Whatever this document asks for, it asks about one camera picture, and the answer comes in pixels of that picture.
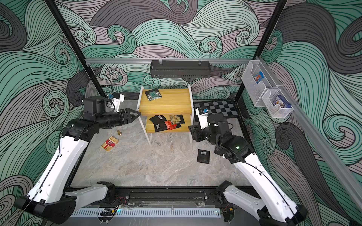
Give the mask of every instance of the floor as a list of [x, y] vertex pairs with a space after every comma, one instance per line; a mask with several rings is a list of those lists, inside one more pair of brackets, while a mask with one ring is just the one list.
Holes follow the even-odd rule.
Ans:
[[[124, 101], [120, 108], [127, 107], [135, 110], [137, 101]], [[234, 125], [232, 133], [242, 136], [237, 118], [228, 121]], [[107, 152], [101, 145], [110, 136], [119, 142]], [[197, 162], [198, 149], [210, 151], [210, 164]], [[190, 144], [188, 133], [154, 133], [149, 145], [138, 119], [94, 135], [71, 186], [91, 186], [101, 180], [116, 186], [218, 186], [224, 180], [250, 185], [227, 159], [214, 153], [208, 141]]]

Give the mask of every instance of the green packet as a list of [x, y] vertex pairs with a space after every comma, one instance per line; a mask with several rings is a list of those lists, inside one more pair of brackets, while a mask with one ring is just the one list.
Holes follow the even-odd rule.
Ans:
[[146, 91], [145, 94], [148, 101], [153, 101], [162, 97], [158, 89], [151, 89], [149, 91]]

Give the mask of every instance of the metal rail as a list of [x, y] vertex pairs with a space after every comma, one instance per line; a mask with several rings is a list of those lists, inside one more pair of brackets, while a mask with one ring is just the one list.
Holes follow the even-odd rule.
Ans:
[[248, 64], [251, 59], [221, 58], [86, 58], [87, 64], [150, 64], [153, 60], [197, 60], [209, 61], [210, 64]]
[[[80, 208], [71, 217], [101, 217], [104, 208]], [[220, 218], [219, 208], [120, 208], [114, 217], [202, 217]]]
[[106, 97], [106, 93], [102, 89], [102, 86], [99, 84], [99, 82], [98, 82], [98, 80], [96, 78], [96, 75], [94, 74], [92, 68], [89, 67], [86, 64], [86, 62], [84, 61], [85, 56], [84, 56], [82, 50], [80, 49], [80, 47], [78, 46], [74, 36], [72, 35], [72, 32], [70, 31], [65, 19], [63, 18], [63, 16], [60, 13], [58, 7], [56, 6], [55, 1], [54, 0], [45, 0], [45, 3], [47, 4], [50, 12], [53, 14], [56, 22], [58, 23], [58, 25], [60, 27], [60, 29], [64, 33], [64, 36], [68, 40], [68, 42], [69, 42], [70, 46], [72, 47], [75, 55], [78, 57], [78, 59], [79, 59], [80, 63], [82, 64], [85, 72], [87, 73], [90, 80], [93, 82], [94, 86], [96, 87], [99, 95], [101, 95], [102, 97]]
[[[257, 57], [257, 60], [260, 60], [264, 65], [266, 65], [266, 62], [260, 57]], [[361, 184], [358, 182], [356, 177], [353, 176], [352, 172], [348, 169], [344, 162], [342, 162], [341, 158], [332, 149], [331, 145], [322, 136], [317, 127], [315, 127], [307, 114], [299, 105], [296, 104], [295, 100], [293, 100], [290, 96], [289, 91], [280, 83], [275, 74], [269, 69], [269, 67], [265, 68], [272, 77], [276, 87], [280, 89], [284, 97], [293, 105], [294, 110], [292, 111], [292, 114], [297, 119], [299, 125], [303, 128], [304, 133], [308, 136], [314, 148], [318, 150], [319, 155], [322, 156], [345, 190], [348, 192], [356, 206], [360, 211], [362, 211]]]

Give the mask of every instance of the plastic wall basket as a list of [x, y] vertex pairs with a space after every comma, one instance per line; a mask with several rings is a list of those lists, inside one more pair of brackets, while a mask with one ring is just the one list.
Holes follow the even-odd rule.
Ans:
[[[260, 71], [264, 74], [265, 78], [257, 84], [254, 80], [254, 76], [259, 74]], [[267, 89], [272, 87], [268, 78], [270, 78], [269, 73], [262, 66], [260, 60], [249, 61], [241, 79], [255, 107], [265, 106], [261, 96]]]
[[267, 89], [261, 98], [272, 118], [284, 119], [293, 111], [293, 109], [281, 108], [280, 105], [273, 106], [273, 102], [277, 95], [280, 95], [280, 90], [278, 88], [271, 88]]

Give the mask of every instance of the checkered mat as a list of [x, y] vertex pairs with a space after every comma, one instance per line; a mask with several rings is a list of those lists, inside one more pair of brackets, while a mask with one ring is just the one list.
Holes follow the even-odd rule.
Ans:
[[[223, 113], [224, 117], [229, 118], [236, 118], [237, 112], [233, 101], [213, 101], [213, 102], [206, 102], [206, 103], [194, 103], [194, 108], [197, 109], [199, 107], [206, 106], [209, 110], [209, 114], [214, 113]], [[195, 111], [195, 121], [199, 121], [198, 116], [196, 115]]]

